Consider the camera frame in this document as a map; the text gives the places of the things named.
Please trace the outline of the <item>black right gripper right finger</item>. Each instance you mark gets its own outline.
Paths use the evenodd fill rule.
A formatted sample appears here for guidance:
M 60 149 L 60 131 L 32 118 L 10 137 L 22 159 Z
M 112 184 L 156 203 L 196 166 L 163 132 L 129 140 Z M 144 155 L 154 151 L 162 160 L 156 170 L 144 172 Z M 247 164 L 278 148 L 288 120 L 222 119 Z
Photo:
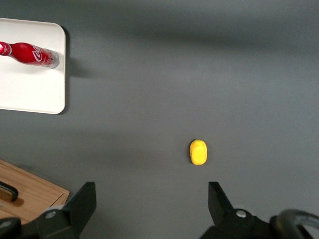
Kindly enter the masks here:
M 271 239 L 270 226 L 244 209 L 232 206 L 218 182 L 208 184 L 208 208 L 214 225 L 202 239 Z

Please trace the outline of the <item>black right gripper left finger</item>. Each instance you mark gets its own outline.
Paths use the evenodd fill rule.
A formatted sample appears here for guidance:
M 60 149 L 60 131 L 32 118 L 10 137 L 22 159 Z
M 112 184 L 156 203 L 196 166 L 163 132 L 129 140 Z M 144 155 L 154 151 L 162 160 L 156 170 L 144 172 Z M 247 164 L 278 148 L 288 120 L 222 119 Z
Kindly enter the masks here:
M 96 186 L 86 182 L 62 208 L 53 208 L 37 219 L 41 239 L 78 239 L 96 209 Z

